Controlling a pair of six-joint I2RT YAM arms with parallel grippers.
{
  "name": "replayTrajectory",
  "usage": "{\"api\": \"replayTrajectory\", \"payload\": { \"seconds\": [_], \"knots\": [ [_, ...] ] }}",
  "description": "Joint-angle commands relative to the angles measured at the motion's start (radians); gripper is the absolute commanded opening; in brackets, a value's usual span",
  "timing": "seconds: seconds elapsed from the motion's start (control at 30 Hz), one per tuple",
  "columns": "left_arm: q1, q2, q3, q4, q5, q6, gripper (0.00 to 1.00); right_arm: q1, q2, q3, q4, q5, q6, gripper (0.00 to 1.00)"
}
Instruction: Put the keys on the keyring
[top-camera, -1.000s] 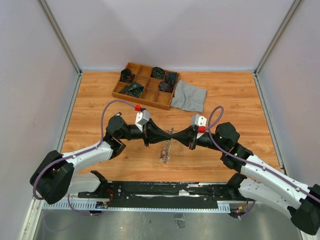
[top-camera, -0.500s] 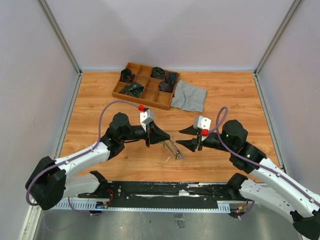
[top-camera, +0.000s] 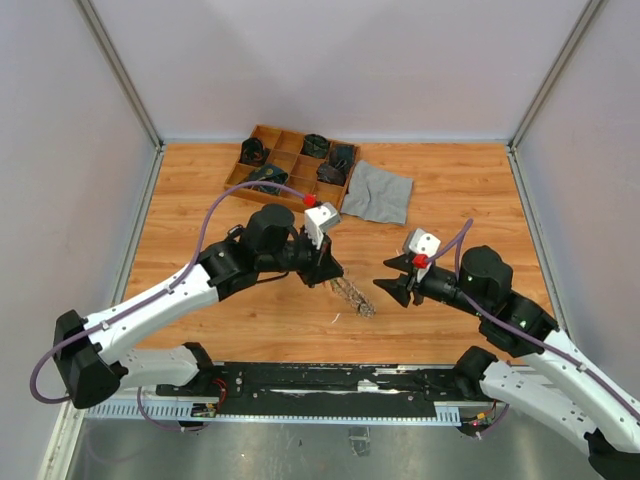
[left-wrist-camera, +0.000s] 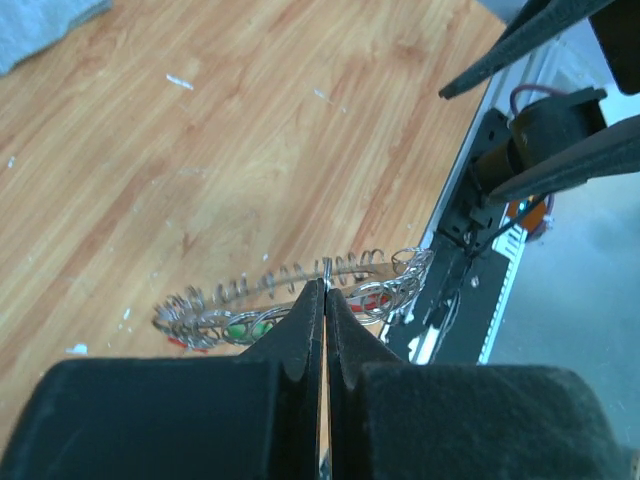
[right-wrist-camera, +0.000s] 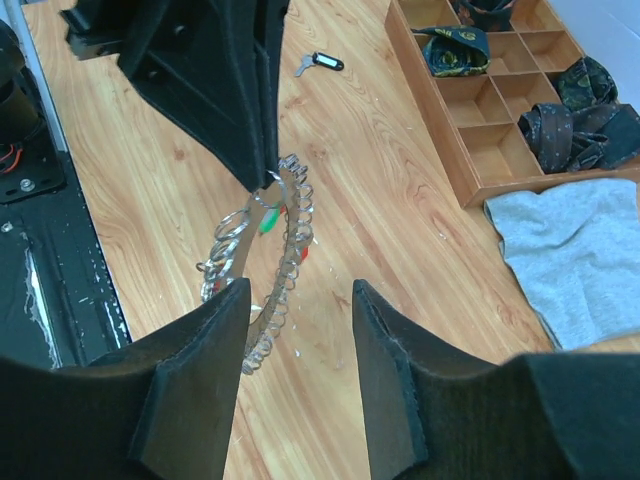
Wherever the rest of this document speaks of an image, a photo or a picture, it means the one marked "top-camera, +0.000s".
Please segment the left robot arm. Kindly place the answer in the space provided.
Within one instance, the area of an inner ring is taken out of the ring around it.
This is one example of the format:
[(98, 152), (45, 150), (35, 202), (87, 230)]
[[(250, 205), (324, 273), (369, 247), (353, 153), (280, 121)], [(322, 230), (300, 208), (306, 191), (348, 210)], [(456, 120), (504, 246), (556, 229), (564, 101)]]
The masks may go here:
[(87, 409), (122, 389), (154, 384), (207, 393), (214, 371), (201, 346), (138, 351), (136, 345), (193, 311), (261, 283), (262, 274), (273, 281), (294, 272), (308, 287), (343, 276), (328, 235), (340, 221), (334, 206), (324, 203), (306, 210), (303, 226), (296, 228), (291, 210), (268, 204), (162, 283), (86, 317), (74, 310), (62, 314), (53, 360), (71, 403)]

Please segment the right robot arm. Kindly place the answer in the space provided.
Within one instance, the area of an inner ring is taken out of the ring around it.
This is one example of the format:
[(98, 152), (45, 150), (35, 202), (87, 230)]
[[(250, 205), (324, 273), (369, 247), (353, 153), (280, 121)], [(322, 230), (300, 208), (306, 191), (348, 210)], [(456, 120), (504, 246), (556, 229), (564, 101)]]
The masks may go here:
[(639, 401), (609, 379), (558, 322), (512, 287), (513, 270), (488, 246), (457, 252), (453, 271), (405, 253), (385, 261), (400, 271), (375, 285), (401, 306), (431, 299), (478, 318), (486, 340), (550, 381), (527, 379), (495, 355), (471, 347), (453, 375), (466, 400), (482, 395), (519, 410), (563, 436), (603, 479), (639, 476)]

